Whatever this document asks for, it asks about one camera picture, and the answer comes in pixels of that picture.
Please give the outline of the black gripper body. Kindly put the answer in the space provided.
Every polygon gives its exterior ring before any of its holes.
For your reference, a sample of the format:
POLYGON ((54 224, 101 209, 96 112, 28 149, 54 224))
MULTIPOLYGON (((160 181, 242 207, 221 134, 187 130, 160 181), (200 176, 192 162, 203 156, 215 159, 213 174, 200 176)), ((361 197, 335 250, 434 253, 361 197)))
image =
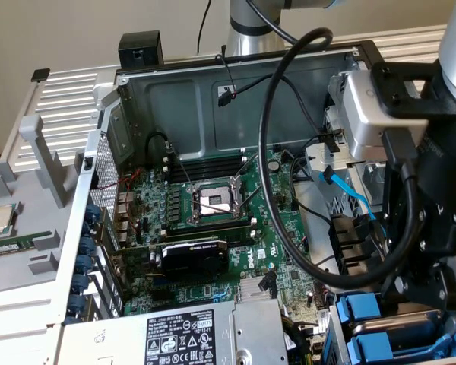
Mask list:
POLYGON ((426 220, 424 253, 456 255, 456 120, 431 122, 418 147, 418 184, 426 220))

